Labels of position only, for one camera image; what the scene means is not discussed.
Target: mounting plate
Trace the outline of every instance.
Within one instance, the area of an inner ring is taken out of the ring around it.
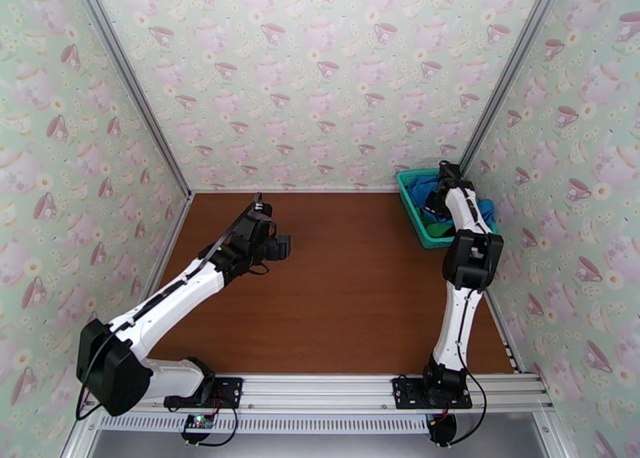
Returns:
[[[218,396],[222,397],[221,409],[237,409],[242,396],[242,379],[240,377],[219,377],[214,380],[214,399],[207,402],[206,407],[218,407]]]
[[[421,377],[396,377],[391,379],[396,409],[443,409],[429,405],[426,401],[424,380]],[[448,409],[471,409],[471,397],[466,395],[458,401],[450,402]]]

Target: floral wallpaper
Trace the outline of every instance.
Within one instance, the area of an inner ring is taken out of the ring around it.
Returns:
[[[78,0],[0,3],[0,456],[56,456],[79,331],[138,301],[182,195]]]
[[[638,0],[559,0],[471,169],[492,293],[580,456],[640,456],[638,32]]]
[[[534,0],[102,0],[190,186],[457,160]]]

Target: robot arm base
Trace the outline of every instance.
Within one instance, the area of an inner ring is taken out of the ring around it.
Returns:
[[[238,408],[242,395],[242,378],[219,377],[206,364],[190,356],[187,360],[198,367],[202,382],[193,394],[187,397],[167,396],[163,402],[169,410],[180,408]]]
[[[433,354],[422,370],[424,384],[423,397],[432,408],[470,409],[471,399],[466,387],[466,371],[451,370],[444,364],[438,365]]]

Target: black cable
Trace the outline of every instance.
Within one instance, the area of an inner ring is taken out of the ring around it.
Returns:
[[[102,353],[102,350],[104,350],[104,348],[111,341],[111,339],[115,338],[116,333],[129,327],[130,327],[130,324],[128,321],[125,321],[124,323],[122,323],[122,325],[118,326],[107,338],[105,338],[102,344],[98,347],[98,350],[96,351],[96,353],[94,353],[94,356],[91,358],[91,361],[89,362],[89,366],[86,368],[85,376],[82,379],[82,386],[80,387],[80,393],[78,394],[78,401],[76,402],[76,405],[75,405],[76,420],[78,421],[85,420],[87,417],[91,416],[91,414],[98,411],[98,409],[102,407],[102,404],[96,404],[93,408],[89,410],[89,412],[87,412],[87,414],[85,414],[84,416],[80,416],[80,412],[82,411],[82,406],[84,405],[84,403],[82,402],[82,394],[85,393],[86,383],[89,381],[89,375],[91,375],[91,371],[94,369],[95,363],[96,361],[98,361],[98,357],[100,356],[100,353]]]
[[[469,293],[466,295],[465,308],[462,311],[462,323],[460,324],[460,331],[458,332],[458,343],[457,343],[457,346],[458,346],[458,359],[460,360],[460,364],[462,365],[462,368],[465,370],[465,372],[467,374],[469,374],[469,377],[471,377],[471,380],[478,386],[478,388],[480,389],[480,392],[482,393],[482,400],[483,400],[482,414],[480,415],[480,419],[478,420],[478,422],[475,424],[475,426],[472,429],[470,429],[464,436],[461,436],[461,437],[457,438],[456,440],[453,440],[453,441],[447,443],[447,446],[453,446],[454,444],[461,443],[464,440],[466,440],[467,438],[470,438],[478,430],[478,428],[480,428],[480,426],[482,425],[482,422],[485,420],[485,415],[486,415],[486,394],[485,394],[485,389],[482,388],[482,386],[480,385],[478,380],[474,377],[474,374],[472,374],[469,371],[469,369],[466,367],[465,362],[462,359],[462,354],[460,353],[460,341],[462,340],[462,330],[463,330],[464,325],[465,325],[466,310],[467,310],[467,308],[469,308],[469,300],[471,299],[471,293],[473,291],[474,291],[473,289],[470,289]]]
[[[256,264],[253,267],[262,267],[264,270],[260,272],[260,271],[256,271],[255,269],[248,269],[246,272],[248,274],[253,274],[254,276],[264,276],[265,274],[268,274],[270,271],[269,267],[264,262],[261,262],[260,264]]]
[[[220,443],[196,443],[195,446],[204,446],[205,448],[220,448],[221,446],[224,446],[225,444],[229,443],[233,438],[235,438],[235,433],[238,430],[238,426],[240,425],[240,421],[238,419],[238,413],[235,410],[234,403],[231,402],[228,399],[225,399],[224,397],[219,397],[218,399],[221,402],[225,401],[226,403],[231,404],[231,410],[234,412],[234,430],[231,432],[229,437],[226,438],[226,440],[221,441]]]

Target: vent grille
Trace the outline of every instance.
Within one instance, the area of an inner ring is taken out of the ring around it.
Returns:
[[[270,416],[251,414],[238,416],[238,433],[242,434],[426,434],[426,418],[419,416]],[[129,412],[123,416],[102,418],[105,431],[181,432],[186,414],[158,415],[154,412]],[[230,432],[234,427],[231,414],[219,416],[211,430]]]

